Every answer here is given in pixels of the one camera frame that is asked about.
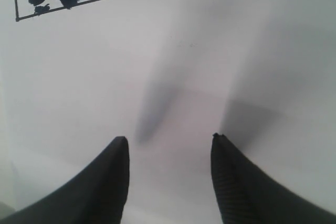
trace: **white floor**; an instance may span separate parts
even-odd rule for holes
[[[0,4],[18,209],[125,135],[124,223],[221,223],[209,153],[223,131],[336,213],[335,0],[107,0],[19,23]]]

